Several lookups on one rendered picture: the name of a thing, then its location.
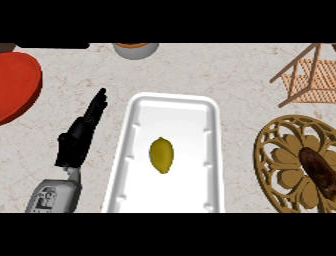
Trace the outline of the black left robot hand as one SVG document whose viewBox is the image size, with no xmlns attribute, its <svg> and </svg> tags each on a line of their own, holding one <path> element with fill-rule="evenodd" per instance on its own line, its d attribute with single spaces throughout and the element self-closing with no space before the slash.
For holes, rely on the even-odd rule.
<svg viewBox="0 0 336 256">
<path fill-rule="evenodd" d="M 67 133 L 59 135 L 59 152 L 55 165 L 80 168 L 89 154 L 96 127 L 108 107 L 106 89 L 102 88 L 92 100 L 86 114 L 78 117 Z"/>
</svg>

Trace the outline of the round ornate wooden placemat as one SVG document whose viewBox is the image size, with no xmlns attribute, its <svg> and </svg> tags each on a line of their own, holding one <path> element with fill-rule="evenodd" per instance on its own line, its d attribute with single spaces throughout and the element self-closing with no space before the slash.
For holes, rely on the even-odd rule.
<svg viewBox="0 0 336 256">
<path fill-rule="evenodd" d="M 336 129 L 303 115 L 273 119 L 254 144 L 254 169 L 264 195 L 279 212 L 336 212 L 336 198 L 323 196 L 303 168 L 304 147 L 319 153 L 336 173 Z"/>
</svg>

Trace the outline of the wooden tiered shelf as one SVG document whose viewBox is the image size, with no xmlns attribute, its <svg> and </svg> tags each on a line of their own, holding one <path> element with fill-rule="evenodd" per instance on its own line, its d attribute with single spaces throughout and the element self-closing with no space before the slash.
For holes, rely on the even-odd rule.
<svg viewBox="0 0 336 256">
<path fill-rule="evenodd" d="M 336 60 L 322 60 L 322 43 L 312 43 L 270 79 L 282 79 L 289 103 L 336 104 Z"/>
</svg>

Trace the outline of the yellow lemon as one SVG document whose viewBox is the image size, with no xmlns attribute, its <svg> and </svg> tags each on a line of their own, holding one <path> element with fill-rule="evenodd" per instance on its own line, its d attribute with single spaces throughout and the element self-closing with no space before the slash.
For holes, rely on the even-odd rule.
<svg viewBox="0 0 336 256">
<path fill-rule="evenodd" d="M 171 142 L 160 137 L 149 150 L 151 163 L 161 174 L 167 174 L 174 160 L 174 148 Z"/>
</svg>

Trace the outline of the white rectangular tray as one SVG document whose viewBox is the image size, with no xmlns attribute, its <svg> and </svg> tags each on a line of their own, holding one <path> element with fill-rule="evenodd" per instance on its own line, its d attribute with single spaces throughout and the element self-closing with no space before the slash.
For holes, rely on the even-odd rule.
<svg viewBox="0 0 336 256">
<path fill-rule="evenodd" d="M 148 92 L 133 96 L 103 210 L 225 211 L 220 110 L 211 98 Z"/>
</svg>

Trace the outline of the round red plate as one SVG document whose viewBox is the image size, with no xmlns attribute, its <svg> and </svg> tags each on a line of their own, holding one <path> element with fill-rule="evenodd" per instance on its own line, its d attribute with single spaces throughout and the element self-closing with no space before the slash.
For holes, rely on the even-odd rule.
<svg viewBox="0 0 336 256">
<path fill-rule="evenodd" d="M 27 53 L 0 54 L 0 126 L 12 122 L 34 105 L 43 88 L 43 70 Z"/>
</svg>

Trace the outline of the grey bowl with orange contents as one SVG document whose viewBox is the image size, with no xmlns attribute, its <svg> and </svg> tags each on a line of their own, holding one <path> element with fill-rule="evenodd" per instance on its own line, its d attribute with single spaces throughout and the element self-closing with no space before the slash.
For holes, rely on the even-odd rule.
<svg viewBox="0 0 336 256">
<path fill-rule="evenodd" d="M 158 43 L 114 44 L 118 55 L 129 60 L 145 59 L 157 52 L 158 47 Z"/>
</svg>

